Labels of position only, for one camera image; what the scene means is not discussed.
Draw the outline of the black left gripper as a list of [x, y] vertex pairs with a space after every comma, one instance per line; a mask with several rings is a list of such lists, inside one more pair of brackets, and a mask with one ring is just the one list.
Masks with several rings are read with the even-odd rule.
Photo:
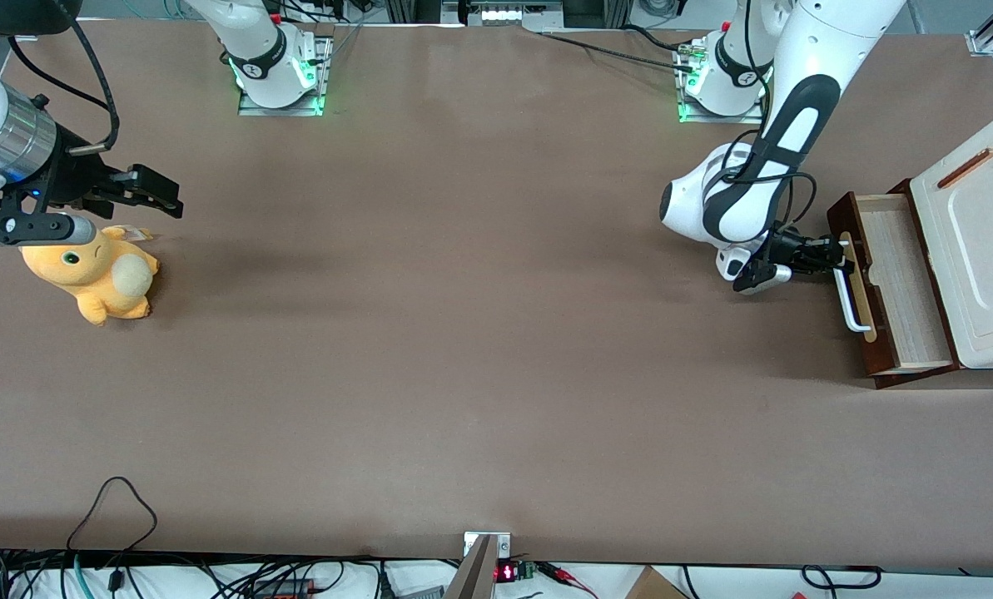
[[790, 269], [808, 269], [811, 275], [832, 273], [853, 273], [854, 260], [845, 255], [845, 246], [836, 238], [818, 238], [800, 234], [794, 226], [773, 226], [766, 241], [758, 251], [758, 259], [773, 265], [785, 265]]

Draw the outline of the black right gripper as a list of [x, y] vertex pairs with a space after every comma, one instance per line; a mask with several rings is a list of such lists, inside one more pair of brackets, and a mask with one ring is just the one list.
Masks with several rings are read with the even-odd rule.
[[122, 171], [107, 166], [97, 153], [70, 155], [70, 149], [85, 145], [65, 126], [56, 126], [56, 140], [47, 162], [22, 182], [22, 190], [36, 198], [40, 211], [69, 207], [111, 219], [115, 204], [141, 205], [181, 219], [184, 205], [179, 198], [179, 183], [153, 168], [135, 164], [126, 173], [124, 186], [115, 179]]

